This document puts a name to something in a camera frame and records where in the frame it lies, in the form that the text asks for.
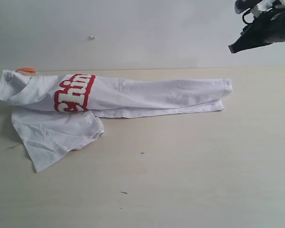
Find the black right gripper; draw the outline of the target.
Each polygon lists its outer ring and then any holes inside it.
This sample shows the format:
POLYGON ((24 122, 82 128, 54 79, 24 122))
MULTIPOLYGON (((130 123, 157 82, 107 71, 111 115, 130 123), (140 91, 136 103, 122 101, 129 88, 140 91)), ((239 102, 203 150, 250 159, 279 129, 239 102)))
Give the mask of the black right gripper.
POLYGON ((248 39, 265 45, 285 42, 285 8, 271 7, 267 11, 248 9, 241 15, 245 26, 240 35, 246 39, 239 38, 228 45, 232 54, 253 48, 254 44, 248 39))

